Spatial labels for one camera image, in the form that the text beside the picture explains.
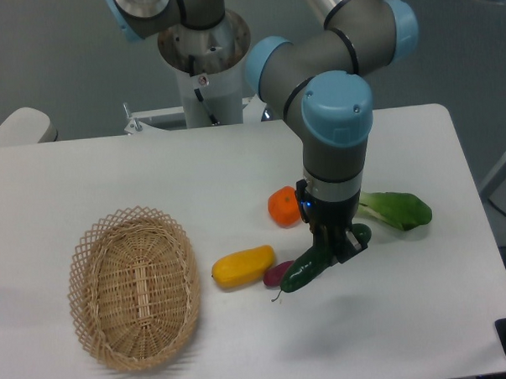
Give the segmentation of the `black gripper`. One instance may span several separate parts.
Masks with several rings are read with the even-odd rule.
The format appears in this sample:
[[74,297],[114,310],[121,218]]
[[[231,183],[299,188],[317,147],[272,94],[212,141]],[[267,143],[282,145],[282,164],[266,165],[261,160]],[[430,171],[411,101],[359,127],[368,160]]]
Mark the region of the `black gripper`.
[[[341,233],[351,227],[358,209],[360,187],[353,179],[329,183],[309,178],[298,181],[295,188],[300,216],[303,222],[310,225],[313,232],[314,257],[330,257],[328,230],[337,228]],[[347,230],[336,244],[335,257],[342,264],[367,248],[366,231]]]

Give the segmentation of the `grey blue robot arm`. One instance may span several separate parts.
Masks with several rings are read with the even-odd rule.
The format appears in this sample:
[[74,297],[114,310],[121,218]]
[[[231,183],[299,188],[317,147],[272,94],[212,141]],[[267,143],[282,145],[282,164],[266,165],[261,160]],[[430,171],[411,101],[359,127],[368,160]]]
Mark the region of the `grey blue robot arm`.
[[240,123],[248,83],[296,134],[304,170],[298,208],[326,265],[366,248],[352,233],[373,124],[365,76],[415,49],[418,24],[406,3],[306,0],[322,32],[296,45],[281,37],[252,44],[225,0],[105,1],[127,39],[158,39],[178,79],[187,127]]

